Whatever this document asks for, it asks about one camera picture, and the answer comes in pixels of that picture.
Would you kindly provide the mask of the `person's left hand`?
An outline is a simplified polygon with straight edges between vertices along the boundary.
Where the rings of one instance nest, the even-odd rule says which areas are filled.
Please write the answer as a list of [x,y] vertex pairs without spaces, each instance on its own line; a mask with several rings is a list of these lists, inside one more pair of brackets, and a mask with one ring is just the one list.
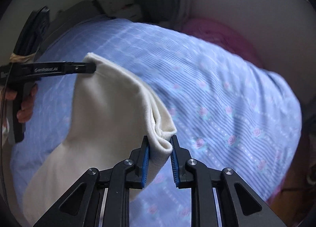
[[[31,91],[27,97],[21,103],[21,109],[17,112],[17,120],[19,123],[26,123],[29,121],[33,115],[35,96],[38,91],[38,85],[32,86]],[[6,100],[14,100],[16,98],[17,92],[7,90],[5,92]]]

